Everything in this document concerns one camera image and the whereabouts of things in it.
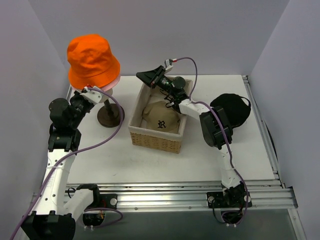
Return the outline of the beige cap with R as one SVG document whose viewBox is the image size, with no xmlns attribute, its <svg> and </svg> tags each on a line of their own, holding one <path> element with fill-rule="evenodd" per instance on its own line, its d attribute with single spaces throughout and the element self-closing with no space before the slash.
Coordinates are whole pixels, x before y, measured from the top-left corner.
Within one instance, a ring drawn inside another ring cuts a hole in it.
<svg viewBox="0 0 320 240">
<path fill-rule="evenodd" d="M 180 126 L 180 117 L 172 108 L 166 107 L 166 102 L 157 101 L 148 104 L 142 118 L 146 121 L 146 128 L 158 132 L 177 134 Z"/>
</svg>

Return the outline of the pink hat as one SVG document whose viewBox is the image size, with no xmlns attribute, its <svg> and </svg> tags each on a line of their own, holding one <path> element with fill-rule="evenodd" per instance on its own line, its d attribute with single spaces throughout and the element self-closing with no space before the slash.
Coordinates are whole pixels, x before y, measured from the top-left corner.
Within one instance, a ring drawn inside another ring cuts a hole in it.
<svg viewBox="0 0 320 240">
<path fill-rule="evenodd" d="M 121 79 L 121 75 L 119 74 L 112 82 L 110 82 L 109 84 L 103 86 L 101 89 L 106 92 L 112 88 L 114 88 L 120 81 Z"/>
</svg>

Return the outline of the orange hat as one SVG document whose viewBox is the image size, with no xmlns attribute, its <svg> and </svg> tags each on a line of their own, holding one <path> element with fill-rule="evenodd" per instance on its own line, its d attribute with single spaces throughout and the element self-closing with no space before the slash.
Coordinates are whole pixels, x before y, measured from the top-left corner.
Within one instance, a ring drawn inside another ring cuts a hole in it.
<svg viewBox="0 0 320 240">
<path fill-rule="evenodd" d="M 99 34 L 74 38 L 67 47 L 70 65 L 68 80 L 74 89 L 96 86 L 102 88 L 111 83 L 120 73 L 121 65 L 113 55 L 107 39 Z"/>
</svg>

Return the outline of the black cap with R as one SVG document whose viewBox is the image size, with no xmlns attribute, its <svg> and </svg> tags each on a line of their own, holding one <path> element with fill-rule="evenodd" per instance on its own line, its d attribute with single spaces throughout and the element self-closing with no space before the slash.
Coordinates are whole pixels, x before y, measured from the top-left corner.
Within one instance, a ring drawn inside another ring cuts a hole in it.
<svg viewBox="0 0 320 240">
<path fill-rule="evenodd" d="M 232 130 L 243 125 L 251 113 L 251 102 L 235 93 L 221 94 L 210 103 L 210 107 L 223 108 Z"/>
</svg>

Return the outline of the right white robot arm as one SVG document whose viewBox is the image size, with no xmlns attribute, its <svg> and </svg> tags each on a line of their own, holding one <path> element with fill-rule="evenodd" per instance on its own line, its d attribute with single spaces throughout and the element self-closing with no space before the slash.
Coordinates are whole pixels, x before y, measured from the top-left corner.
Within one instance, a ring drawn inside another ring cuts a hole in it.
<svg viewBox="0 0 320 240">
<path fill-rule="evenodd" d="M 222 107 L 211 107 L 202 101 L 193 101 L 185 91 L 186 80 L 177 76 L 170 79 L 166 76 L 167 69 L 160 65 L 156 69 L 137 72 L 136 77 L 151 89 L 156 87 L 166 93 L 165 99 L 169 106 L 182 115 L 199 120 L 202 135 L 206 144 L 220 152 L 217 159 L 221 173 L 223 203 L 234 206 L 240 201 L 237 190 L 247 191 L 247 186 L 236 170 L 231 150 L 233 128 Z"/>
</svg>

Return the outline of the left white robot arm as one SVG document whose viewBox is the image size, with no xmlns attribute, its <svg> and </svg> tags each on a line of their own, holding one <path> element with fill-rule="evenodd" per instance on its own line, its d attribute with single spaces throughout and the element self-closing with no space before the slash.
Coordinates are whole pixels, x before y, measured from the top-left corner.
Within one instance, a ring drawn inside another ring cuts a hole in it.
<svg viewBox="0 0 320 240">
<path fill-rule="evenodd" d="M 95 210 L 101 197 L 96 184 L 82 184 L 75 195 L 64 202 L 71 166 L 79 152 L 82 119 L 103 100 L 97 90 L 75 91 L 69 99 L 57 98 L 48 109 L 49 128 L 47 166 L 42 186 L 31 209 L 22 218 L 21 228 L 31 240 L 71 240 L 76 221 L 85 209 Z"/>
</svg>

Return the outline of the cream mannequin head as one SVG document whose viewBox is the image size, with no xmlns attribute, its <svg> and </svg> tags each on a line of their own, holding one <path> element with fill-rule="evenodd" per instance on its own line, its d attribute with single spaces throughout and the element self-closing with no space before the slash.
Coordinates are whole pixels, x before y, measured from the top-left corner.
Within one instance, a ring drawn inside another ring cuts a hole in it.
<svg viewBox="0 0 320 240">
<path fill-rule="evenodd" d="M 104 103 L 105 101 L 107 101 L 110 98 L 110 96 L 112 96 L 113 89 L 111 88 L 111 89 L 106 90 L 106 91 L 101 90 L 98 93 L 99 93 L 99 96 L 100 96 L 98 103 L 99 104 L 100 103 Z"/>
</svg>

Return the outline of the dark round mannequin stand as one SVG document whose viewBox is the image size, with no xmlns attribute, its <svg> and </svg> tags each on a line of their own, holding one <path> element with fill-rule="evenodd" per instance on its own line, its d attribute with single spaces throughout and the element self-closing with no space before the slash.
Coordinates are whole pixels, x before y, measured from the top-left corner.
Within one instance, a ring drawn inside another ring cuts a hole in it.
<svg viewBox="0 0 320 240">
<path fill-rule="evenodd" d="M 105 128 L 114 128 L 120 124 L 121 114 L 118 106 L 115 103 L 110 103 L 109 100 L 104 102 L 97 113 L 97 120 Z"/>
</svg>

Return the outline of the wicker basket with liner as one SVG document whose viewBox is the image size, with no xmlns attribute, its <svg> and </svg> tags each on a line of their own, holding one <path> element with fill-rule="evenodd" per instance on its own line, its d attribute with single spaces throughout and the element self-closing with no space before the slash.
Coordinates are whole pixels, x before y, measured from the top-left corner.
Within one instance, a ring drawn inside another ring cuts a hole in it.
<svg viewBox="0 0 320 240">
<path fill-rule="evenodd" d="M 188 117 L 178 114 L 179 125 L 177 133 L 161 132 L 147 128 L 147 122 L 143 119 L 143 110 L 148 104 L 163 101 L 165 95 L 160 92 L 160 88 L 149 88 L 142 84 L 137 95 L 131 117 L 128 122 L 128 130 L 131 142 L 135 146 L 161 150 L 178 154 L 181 149 L 183 135 Z"/>
</svg>

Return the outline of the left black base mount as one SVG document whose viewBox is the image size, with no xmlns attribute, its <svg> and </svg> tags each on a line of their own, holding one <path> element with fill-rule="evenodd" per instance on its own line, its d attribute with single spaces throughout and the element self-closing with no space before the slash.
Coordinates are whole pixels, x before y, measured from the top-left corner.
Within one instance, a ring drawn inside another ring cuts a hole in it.
<svg viewBox="0 0 320 240">
<path fill-rule="evenodd" d="M 98 204 L 98 208 L 117 209 L 118 195 L 115 193 L 101 194 L 101 201 Z M 82 216 L 83 224 L 86 226 L 101 226 L 106 224 L 106 213 L 99 211 L 98 213 L 85 213 Z"/>
</svg>

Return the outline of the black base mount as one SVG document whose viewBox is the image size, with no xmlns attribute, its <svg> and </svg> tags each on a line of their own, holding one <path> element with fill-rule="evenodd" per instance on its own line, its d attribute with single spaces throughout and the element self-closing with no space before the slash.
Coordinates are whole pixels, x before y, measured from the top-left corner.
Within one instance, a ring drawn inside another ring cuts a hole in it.
<svg viewBox="0 0 320 240">
<path fill-rule="evenodd" d="M 101 201 L 98 204 L 98 208 L 117 209 L 118 195 L 115 193 L 101 194 Z M 99 211 L 98 213 L 85 213 L 82 216 L 83 224 L 86 226 L 101 226 L 106 224 L 106 213 Z"/>
<path fill-rule="evenodd" d="M 253 206 L 250 193 L 243 185 L 206 193 L 207 205 L 221 224 L 236 227 Z"/>
</svg>

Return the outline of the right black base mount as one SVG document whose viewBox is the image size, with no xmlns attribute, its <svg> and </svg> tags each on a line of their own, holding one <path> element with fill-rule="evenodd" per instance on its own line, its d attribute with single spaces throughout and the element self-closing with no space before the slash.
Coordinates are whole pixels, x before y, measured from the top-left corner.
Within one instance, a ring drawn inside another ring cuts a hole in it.
<svg viewBox="0 0 320 240">
<path fill-rule="evenodd" d="M 243 185 L 206 193 L 207 205 L 221 224 L 236 227 L 253 206 L 250 193 Z"/>
</svg>

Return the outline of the aluminium rail frame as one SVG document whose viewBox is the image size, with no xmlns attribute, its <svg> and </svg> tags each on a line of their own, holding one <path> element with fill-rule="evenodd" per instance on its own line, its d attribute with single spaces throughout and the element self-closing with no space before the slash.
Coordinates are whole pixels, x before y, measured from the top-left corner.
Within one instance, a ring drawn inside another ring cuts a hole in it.
<svg viewBox="0 0 320 240">
<path fill-rule="evenodd" d="M 201 75 L 194 97 L 210 101 L 223 93 L 247 97 L 252 112 L 238 132 L 245 138 L 234 145 L 235 163 L 251 194 L 252 207 L 237 227 L 218 225 L 218 231 L 245 239 L 304 240 L 306 238 L 294 190 L 282 181 L 267 126 L 242 75 Z M 67 187 L 97 183 L 101 194 L 118 195 L 117 207 L 132 216 L 210 212 L 207 192 L 219 192 L 217 153 L 204 143 L 200 128 L 187 119 L 180 153 L 134 146 L 123 125 L 108 143 L 76 155 Z"/>
</svg>

